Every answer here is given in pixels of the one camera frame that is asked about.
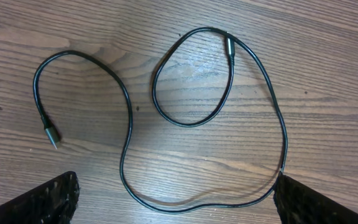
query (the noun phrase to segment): wooden table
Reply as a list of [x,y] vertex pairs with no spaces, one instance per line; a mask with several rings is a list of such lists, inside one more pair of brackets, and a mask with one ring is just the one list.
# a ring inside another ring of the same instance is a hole
[[[34,104],[39,63],[65,49],[94,55],[125,83],[134,107],[126,176],[162,208],[240,203],[274,182],[282,136],[262,74],[237,48],[223,110],[198,128],[165,121],[150,97],[152,72],[185,32],[213,26],[249,45],[270,74],[289,137],[286,173],[358,213],[358,1],[0,0],[0,204],[68,170],[81,193],[73,223],[280,223],[272,196],[249,208],[162,215],[122,186],[127,111],[117,83],[75,56],[40,79],[63,136],[49,143]],[[227,80],[220,36],[195,35],[157,87],[173,118],[197,121]]]

